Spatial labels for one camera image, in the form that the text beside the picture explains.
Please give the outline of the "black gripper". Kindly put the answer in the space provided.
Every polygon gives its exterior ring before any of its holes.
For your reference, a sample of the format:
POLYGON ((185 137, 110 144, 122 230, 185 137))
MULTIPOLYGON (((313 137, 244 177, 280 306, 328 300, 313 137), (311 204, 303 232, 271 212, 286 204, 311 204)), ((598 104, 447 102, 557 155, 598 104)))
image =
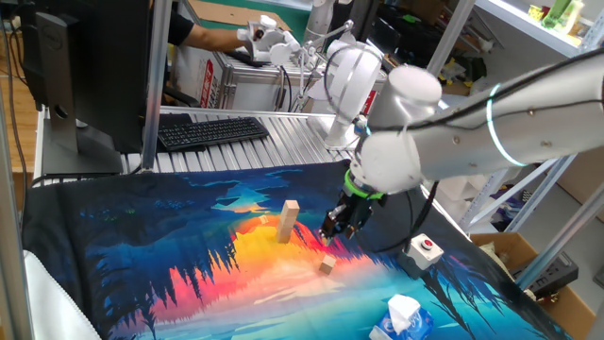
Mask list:
POLYGON ((352 240, 373 214, 373 205, 378 203, 384 206, 385 202, 385 194, 357 195, 349 189, 343 188, 339 193, 336 207, 327 211, 318 231, 322 243, 329 245, 339 232, 344 232, 345 238, 352 240))

